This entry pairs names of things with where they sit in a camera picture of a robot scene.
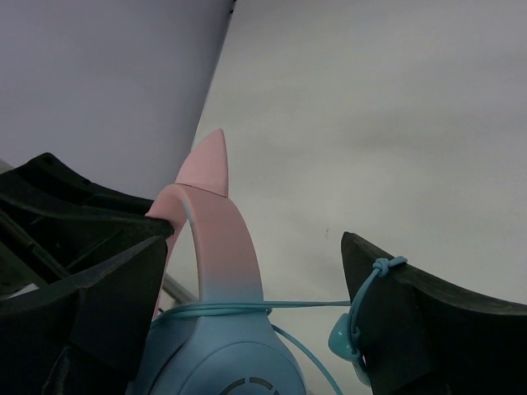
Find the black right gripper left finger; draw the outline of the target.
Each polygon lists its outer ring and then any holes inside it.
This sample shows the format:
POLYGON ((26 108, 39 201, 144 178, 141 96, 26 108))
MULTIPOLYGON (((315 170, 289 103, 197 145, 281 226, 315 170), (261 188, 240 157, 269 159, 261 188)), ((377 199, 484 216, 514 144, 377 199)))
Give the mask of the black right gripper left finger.
POLYGON ((123 394, 136 377, 166 263, 151 237, 1 303, 3 394, 123 394))

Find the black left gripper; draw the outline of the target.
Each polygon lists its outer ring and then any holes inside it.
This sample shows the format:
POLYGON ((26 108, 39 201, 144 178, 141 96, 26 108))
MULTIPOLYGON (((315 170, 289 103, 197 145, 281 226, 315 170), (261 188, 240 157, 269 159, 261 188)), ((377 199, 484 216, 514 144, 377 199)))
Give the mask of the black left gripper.
POLYGON ((94 184, 46 152, 1 174, 1 292, 45 286, 102 263, 172 225, 152 201, 94 184))

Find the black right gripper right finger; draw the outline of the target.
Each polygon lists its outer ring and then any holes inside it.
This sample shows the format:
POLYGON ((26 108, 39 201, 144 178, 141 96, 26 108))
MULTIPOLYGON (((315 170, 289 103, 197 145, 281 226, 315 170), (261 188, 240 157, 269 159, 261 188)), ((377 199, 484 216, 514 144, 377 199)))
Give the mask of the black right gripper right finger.
POLYGON ((352 305, 340 356, 373 393, 525 393, 524 305, 451 284, 353 233, 341 252, 352 305))

